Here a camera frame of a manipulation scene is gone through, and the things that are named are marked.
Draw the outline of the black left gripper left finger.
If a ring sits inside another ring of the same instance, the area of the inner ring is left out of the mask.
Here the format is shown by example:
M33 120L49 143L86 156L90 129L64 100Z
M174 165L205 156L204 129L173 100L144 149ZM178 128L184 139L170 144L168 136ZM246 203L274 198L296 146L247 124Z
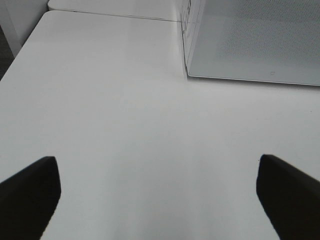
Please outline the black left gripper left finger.
M61 197L57 160L45 156L0 184L0 238L39 240Z

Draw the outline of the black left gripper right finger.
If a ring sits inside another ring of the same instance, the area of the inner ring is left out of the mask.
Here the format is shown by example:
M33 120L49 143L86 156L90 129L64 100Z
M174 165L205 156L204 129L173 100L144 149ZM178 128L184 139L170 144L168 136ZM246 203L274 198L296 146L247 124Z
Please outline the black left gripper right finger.
M271 154L261 156L256 194L281 240L320 238L320 182Z

